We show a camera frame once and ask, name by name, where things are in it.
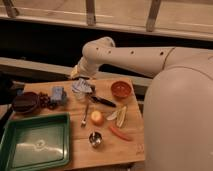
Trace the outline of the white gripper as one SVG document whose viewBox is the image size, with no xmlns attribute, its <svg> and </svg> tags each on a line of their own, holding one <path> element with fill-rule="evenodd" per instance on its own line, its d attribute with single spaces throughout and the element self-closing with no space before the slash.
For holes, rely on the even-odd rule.
<svg viewBox="0 0 213 171">
<path fill-rule="evenodd" d="M 82 57 L 77 66 L 74 66 L 70 72 L 70 78 L 75 79 L 78 77 L 78 74 L 86 77 L 93 77 L 99 70 L 100 65 L 94 61 Z"/>
</svg>

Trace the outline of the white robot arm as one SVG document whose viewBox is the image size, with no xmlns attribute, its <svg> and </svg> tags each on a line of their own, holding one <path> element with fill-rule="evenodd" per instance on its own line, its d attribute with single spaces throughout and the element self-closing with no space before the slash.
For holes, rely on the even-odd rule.
<svg viewBox="0 0 213 171">
<path fill-rule="evenodd" d="M 86 43 L 71 72 L 91 77 L 110 64 L 152 79 L 144 102 L 146 171 L 213 171 L 213 50 Z"/>
</svg>

